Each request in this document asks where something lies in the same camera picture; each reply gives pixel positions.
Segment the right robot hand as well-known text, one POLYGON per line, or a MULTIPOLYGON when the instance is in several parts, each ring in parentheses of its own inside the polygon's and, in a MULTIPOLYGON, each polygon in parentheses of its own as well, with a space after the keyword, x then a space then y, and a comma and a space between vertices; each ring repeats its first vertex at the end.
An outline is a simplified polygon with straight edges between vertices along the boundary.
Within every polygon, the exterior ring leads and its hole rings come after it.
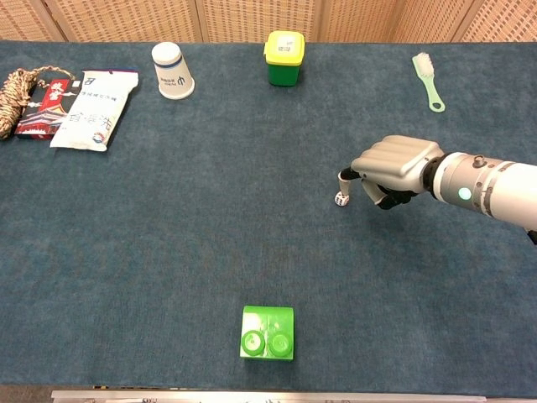
POLYGON ((338 173, 335 203, 344 207, 350 200, 350 185, 359 179, 373 204, 389 210, 427 191, 425 173, 446 156, 438 143, 403 135, 389 135, 364 150, 338 173))

